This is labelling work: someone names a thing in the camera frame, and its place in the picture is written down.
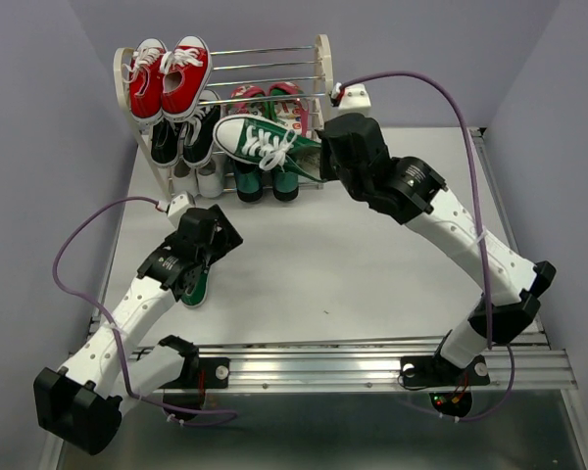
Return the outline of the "teal leather loafer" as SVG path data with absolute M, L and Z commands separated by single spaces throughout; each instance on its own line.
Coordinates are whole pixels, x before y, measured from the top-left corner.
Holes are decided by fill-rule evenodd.
M 255 164 L 233 161 L 236 194 L 244 203 L 256 203 L 264 195 L 263 174 Z
M 271 171 L 272 192 L 281 202 L 291 202 L 299 195 L 299 176 L 294 172 L 274 168 Z

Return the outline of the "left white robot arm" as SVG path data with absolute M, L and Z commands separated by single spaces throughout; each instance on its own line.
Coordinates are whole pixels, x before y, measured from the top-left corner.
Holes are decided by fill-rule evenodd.
M 118 306 L 102 312 L 104 322 L 79 351 L 56 370 L 42 369 L 33 382 L 39 426 L 90 455 L 105 449 L 123 417 L 156 390 L 194 391 L 185 407 L 159 405 L 169 420 L 195 426 L 208 412 L 207 390 L 228 385 L 228 358 L 203 358 L 196 345 L 175 335 L 127 361 L 154 324 L 201 287 L 202 274 L 243 242 L 217 205 L 172 202 L 168 216 L 176 229 L 142 262 Z

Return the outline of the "green canvas sneaker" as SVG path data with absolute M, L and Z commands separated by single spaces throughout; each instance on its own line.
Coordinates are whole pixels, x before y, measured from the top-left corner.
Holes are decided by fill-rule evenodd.
M 215 125 L 213 138 L 229 157 L 243 164 L 324 181 L 320 143 L 267 118 L 249 114 L 224 117 Z
M 198 277 L 198 281 L 191 292 L 185 291 L 180 302 L 187 308 L 200 307 L 208 296 L 210 269 L 204 268 Z

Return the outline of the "pink patterned flip-flop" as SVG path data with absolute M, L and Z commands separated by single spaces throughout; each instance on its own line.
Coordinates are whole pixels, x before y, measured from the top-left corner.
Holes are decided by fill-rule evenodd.
M 273 84 L 269 88 L 269 96 L 277 97 L 277 100 L 268 101 L 268 114 L 272 121 L 307 137 L 309 105 L 302 98 L 297 98 L 297 95 L 303 94 L 303 90 L 295 82 L 282 81 Z
M 232 94 L 231 99 L 255 99 L 265 98 L 266 92 L 257 85 L 241 85 L 236 88 Z M 249 114 L 253 116 L 259 116 L 262 118 L 268 117 L 266 103 L 263 101 L 254 102 L 236 102 L 228 104 L 226 107 L 226 113 L 228 115 L 237 114 Z

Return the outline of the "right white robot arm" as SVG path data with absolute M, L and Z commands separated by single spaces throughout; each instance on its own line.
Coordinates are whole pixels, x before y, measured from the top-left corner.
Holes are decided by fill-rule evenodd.
M 486 229 L 447 186 L 416 157 L 389 154 L 380 126 L 349 113 L 319 131 L 322 174 L 341 181 L 349 196 L 420 235 L 463 270 L 483 294 L 474 310 L 431 358 L 434 376 L 453 382 L 489 343 L 514 340 L 535 319 L 555 267 L 521 257 Z

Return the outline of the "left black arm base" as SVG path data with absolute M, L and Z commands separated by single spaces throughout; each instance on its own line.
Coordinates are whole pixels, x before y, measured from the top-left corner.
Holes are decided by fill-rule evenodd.
M 202 410 L 206 406 L 207 392 L 228 387 L 230 360 L 227 357 L 202 357 L 191 365 L 184 365 L 180 376 L 166 383 L 162 390 L 164 413 L 184 422 L 197 422 L 194 413 L 178 412 L 172 406 Z

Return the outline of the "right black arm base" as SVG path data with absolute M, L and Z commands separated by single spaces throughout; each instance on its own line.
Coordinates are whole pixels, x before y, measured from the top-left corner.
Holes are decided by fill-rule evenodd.
M 482 355 L 467 367 L 458 368 L 439 354 L 408 355 L 400 358 L 399 385 L 410 392 L 429 391 L 434 411 L 443 416 L 466 418 L 472 408 L 472 387 L 491 383 Z

